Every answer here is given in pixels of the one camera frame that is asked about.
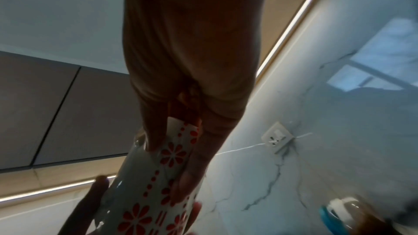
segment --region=skin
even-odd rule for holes
[[[125,0],[123,48],[146,149],[159,149],[176,111],[200,119],[198,143],[172,187],[174,202],[197,186],[244,114],[258,66],[263,1]]]
[[[100,200],[108,187],[109,180],[105,176],[98,176],[87,195],[78,203],[77,207],[68,217],[58,235],[85,235],[100,206]],[[201,208],[201,203],[194,203],[185,227],[185,232],[187,232],[190,226],[195,222]]]

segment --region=white wall socket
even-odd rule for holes
[[[279,122],[274,123],[271,128],[261,137],[266,146],[275,150],[283,148],[294,136]]]

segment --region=gray cabinet door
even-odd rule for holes
[[[78,69],[0,52],[0,169],[31,165]]]
[[[127,153],[141,126],[129,76],[82,67],[35,165]]]

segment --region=white ceiling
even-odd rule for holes
[[[0,50],[126,72],[123,0],[0,0]]]

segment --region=light strip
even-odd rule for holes
[[[116,175],[110,175],[110,176],[108,176],[108,179],[113,179],[115,177],[116,177]],[[70,188],[70,187],[91,184],[93,182],[94,182],[94,179],[87,180],[87,181],[82,181],[82,182],[78,182],[78,183],[73,183],[73,184],[69,184],[69,185],[62,185],[62,186],[57,186],[57,187],[53,187],[53,188],[33,191],[33,192],[29,192],[29,193],[23,193],[23,194],[19,194],[19,195],[12,195],[12,196],[9,196],[9,197],[0,198],[0,203],[10,201],[10,200],[14,200],[14,199],[27,198],[27,197],[30,197],[30,196],[33,196],[33,195],[45,194],[45,193],[49,193],[49,192],[53,192],[53,191],[57,191],[57,190],[62,190],[62,189]]]
[[[283,41],[286,39],[287,35],[289,35],[290,31],[293,29],[293,27],[296,25],[300,17],[305,12],[306,8],[308,8],[309,4],[312,2],[312,0],[305,0],[303,5],[300,7],[299,11],[296,13],[295,17],[290,22],[289,26],[287,26],[286,30],[283,32],[282,36],[280,36],[280,39],[276,42],[273,49],[271,49],[270,53],[267,55],[264,62],[261,64],[260,68],[258,68],[256,77],[259,76],[259,74],[263,71],[263,69],[266,67],[266,65],[269,63],[271,58],[276,53],[277,49],[282,45]]]

